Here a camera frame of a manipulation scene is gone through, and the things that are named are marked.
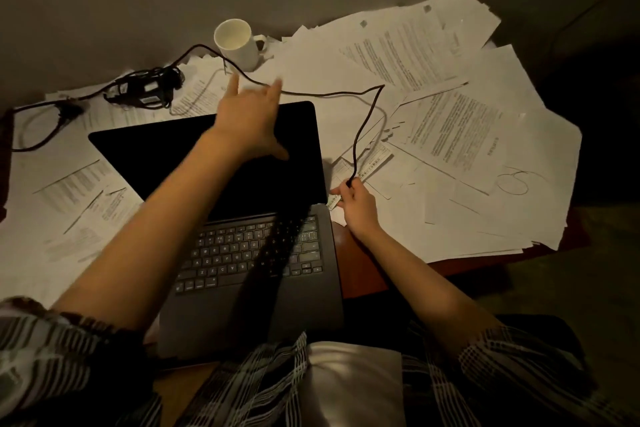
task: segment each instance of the laptop screen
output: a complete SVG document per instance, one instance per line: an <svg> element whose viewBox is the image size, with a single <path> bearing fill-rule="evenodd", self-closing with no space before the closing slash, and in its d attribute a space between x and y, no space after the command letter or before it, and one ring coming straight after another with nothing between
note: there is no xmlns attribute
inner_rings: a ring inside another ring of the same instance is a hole
<svg viewBox="0 0 640 427"><path fill-rule="evenodd" d="M215 115L204 115L115 128L93 132L89 140L140 197L147 199L215 120ZM268 156L242 165L210 212L209 221L287 212L326 203L313 103L280 105L275 135L289 151L289 160L284 162ZM185 189L184 192L197 190Z"/></svg>

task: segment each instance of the shirt sleeve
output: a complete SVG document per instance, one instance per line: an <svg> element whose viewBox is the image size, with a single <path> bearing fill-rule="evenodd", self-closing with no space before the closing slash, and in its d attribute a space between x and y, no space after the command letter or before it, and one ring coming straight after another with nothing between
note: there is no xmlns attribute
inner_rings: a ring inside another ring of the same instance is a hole
<svg viewBox="0 0 640 427"><path fill-rule="evenodd" d="M459 356L471 397L512 419L538 424L558 416L571 424L638 425L614 405L570 354L503 326L484 332Z"/></svg>
<svg viewBox="0 0 640 427"><path fill-rule="evenodd" d="M154 408L142 334L26 298L0 302L0 419L109 424Z"/></svg>

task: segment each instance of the white mug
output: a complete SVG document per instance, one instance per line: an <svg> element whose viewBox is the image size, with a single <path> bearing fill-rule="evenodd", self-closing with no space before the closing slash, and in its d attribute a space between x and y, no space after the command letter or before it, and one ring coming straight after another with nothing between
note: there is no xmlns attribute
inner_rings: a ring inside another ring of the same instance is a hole
<svg viewBox="0 0 640 427"><path fill-rule="evenodd" d="M222 54L231 59L243 71L253 71L260 61L260 51L256 41L263 41L266 49L267 38L252 35L251 26L242 19L227 19L216 27L213 41Z"/></svg>

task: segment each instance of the hand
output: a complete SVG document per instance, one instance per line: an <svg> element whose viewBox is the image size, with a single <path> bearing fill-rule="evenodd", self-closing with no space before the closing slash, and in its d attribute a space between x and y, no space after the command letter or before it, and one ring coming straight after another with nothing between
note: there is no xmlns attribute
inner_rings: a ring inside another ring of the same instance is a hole
<svg viewBox="0 0 640 427"><path fill-rule="evenodd" d="M273 135L282 81L278 79L271 86L244 89L240 93L238 81L236 73L229 78L227 91L218 104L216 123L205 135L222 137L243 162L265 155L287 160L289 152Z"/></svg>
<svg viewBox="0 0 640 427"><path fill-rule="evenodd" d="M329 191L331 194L340 194L342 201L338 206L344 209L344 219L351 233L368 246L367 243L382 229L378 223L378 209L376 198L373 196L359 178L351 181L351 187L344 181L339 187Z"/></svg>

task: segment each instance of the black laptop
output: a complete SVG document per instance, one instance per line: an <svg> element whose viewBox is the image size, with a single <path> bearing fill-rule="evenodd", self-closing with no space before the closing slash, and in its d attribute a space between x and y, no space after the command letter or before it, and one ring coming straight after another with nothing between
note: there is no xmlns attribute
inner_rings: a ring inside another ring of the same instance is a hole
<svg viewBox="0 0 640 427"><path fill-rule="evenodd" d="M89 140L147 199L215 119L97 131ZM244 164L181 260L160 313L160 357L216 357L241 346L295 339L305 330L342 327L313 104L280 105L275 135L290 159L268 156Z"/></svg>

